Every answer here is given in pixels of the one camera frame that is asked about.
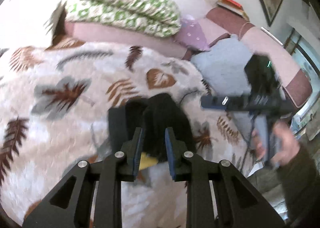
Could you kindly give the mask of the person's right hand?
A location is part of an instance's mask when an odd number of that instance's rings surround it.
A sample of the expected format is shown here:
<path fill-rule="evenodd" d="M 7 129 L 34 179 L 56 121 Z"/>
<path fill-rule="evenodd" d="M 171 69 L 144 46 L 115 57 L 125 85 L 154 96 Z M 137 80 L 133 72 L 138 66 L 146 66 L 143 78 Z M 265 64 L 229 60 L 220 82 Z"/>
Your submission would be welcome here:
<path fill-rule="evenodd" d="M 280 139 L 281 147 L 278 153 L 271 159 L 272 165 L 285 166 L 299 153 L 300 144 L 283 121 L 275 123 L 273 133 Z M 263 147 L 263 143 L 256 130 L 252 132 L 252 142 L 255 148 L 256 159 L 261 160 L 266 153 L 266 149 Z"/>

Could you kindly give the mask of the dark green right sleeve forearm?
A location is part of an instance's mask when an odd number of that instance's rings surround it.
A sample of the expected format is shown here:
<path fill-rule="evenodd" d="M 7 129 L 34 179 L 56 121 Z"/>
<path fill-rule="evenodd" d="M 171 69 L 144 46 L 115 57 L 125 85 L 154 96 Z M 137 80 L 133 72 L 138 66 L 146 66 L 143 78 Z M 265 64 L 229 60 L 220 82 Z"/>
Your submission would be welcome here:
<path fill-rule="evenodd" d="M 277 169 L 283 188 L 291 227 L 316 227 L 319 224 L 319 172 L 307 149 Z"/>

